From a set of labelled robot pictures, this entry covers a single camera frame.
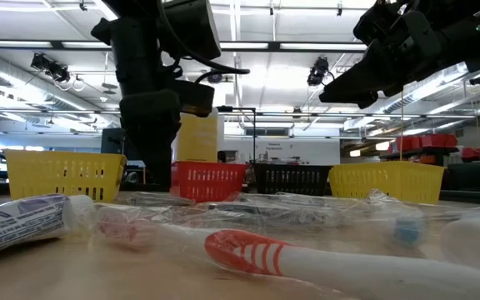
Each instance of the table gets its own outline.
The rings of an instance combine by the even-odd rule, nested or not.
[[[349,237],[353,237],[353,234],[359,233],[348,232]],[[318,246],[327,242],[328,240],[320,240]],[[338,245],[340,244],[332,244],[332,250],[338,250]],[[415,255],[409,252],[398,253],[397,251],[403,251],[401,249],[390,251],[392,255],[412,257],[434,258],[439,254],[437,247],[428,244],[420,247],[420,251],[408,250],[415,251]],[[228,272],[192,259],[165,257],[160,251],[130,251],[94,242],[83,235],[72,235],[0,252],[0,299],[351,298],[305,282],[276,277],[253,278],[251,275]]]

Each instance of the yellow basket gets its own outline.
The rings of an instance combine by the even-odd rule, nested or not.
[[[119,154],[5,150],[12,200],[61,193],[111,202],[127,159]]]
[[[329,182],[340,198],[365,198],[377,188],[404,202],[438,204],[443,170],[415,162],[354,163],[334,166]]]

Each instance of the ceiling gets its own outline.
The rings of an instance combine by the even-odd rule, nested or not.
[[[352,43],[353,28],[360,16],[375,0],[210,0],[220,41],[244,42],[310,42],[310,43]],[[0,0],[0,40],[36,40],[36,41],[96,41],[90,35],[92,28],[107,15],[98,9],[94,1],[87,0],[87,11],[78,9],[79,0]],[[337,16],[339,3],[343,5],[342,16]],[[270,7],[274,7],[273,16]],[[57,11],[39,11],[48,8]],[[32,75],[36,71],[30,67],[34,53],[45,55],[61,64],[68,65],[69,71],[79,76],[86,84],[77,91],[70,85],[62,85],[73,97],[90,104],[90,108],[113,110],[118,108],[121,95],[119,88],[114,95],[106,95],[103,83],[118,85],[114,76],[115,66],[109,51],[60,51],[60,50],[10,50],[0,49],[0,58],[10,66],[22,69]],[[257,110],[273,112],[291,112],[293,107],[301,107],[304,112],[331,113],[359,112],[355,105],[337,105],[320,103],[317,97],[319,88],[307,85],[310,67],[319,56],[324,56],[332,71],[338,76],[356,62],[362,54],[353,53],[317,53],[317,52],[223,52],[215,61],[228,66],[234,65],[233,56],[239,58],[241,68],[251,69],[251,73],[241,76],[241,97],[233,95],[233,85],[220,83],[220,93],[226,94],[225,104],[244,106]],[[172,60],[163,57],[166,64]],[[190,80],[209,70],[195,61],[181,62],[184,73]],[[43,74],[42,79],[49,80]],[[415,87],[406,87],[412,91]],[[447,106],[467,94],[460,82],[452,82],[442,89],[434,88],[421,97],[415,97],[405,107],[406,113],[432,113],[435,109]],[[470,93],[479,94],[480,87],[470,87]],[[398,98],[381,98],[363,113],[381,113]],[[456,107],[448,107],[440,113],[464,113],[467,105],[480,105],[480,98],[465,102]],[[393,109],[391,113],[401,113]],[[319,122],[354,123],[361,120],[322,119]],[[383,122],[362,122],[360,127],[369,124],[370,128],[385,126]]]

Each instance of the wooden table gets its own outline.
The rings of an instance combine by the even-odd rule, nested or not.
[[[346,232],[353,240],[360,229]],[[300,240],[300,237],[288,236]],[[320,238],[313,246],[352,251],[353,243]],[[382,248],[392,255],[435,257],[438,247],[418,250]],[[351,299],[325,287],[276,277],[253,277],[224,271],[209,263],[164,257],[161,251],[135,252],[94,242],[84,236],[29,243],[0,252],[0,299]]]

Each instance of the shelf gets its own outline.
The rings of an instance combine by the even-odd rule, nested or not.
[[[457,153],[457,152],[458,152],[458,148],[456,147],[423,147],[419,149],[405,151],[403,153],[403,157],[409,158],[412,155],[416,155],[416,154],[449,155],[449,153]],[[379,158],[381,159],[399,158],[399,152],[387,154],[387,155],[381,155],[379,156]]]

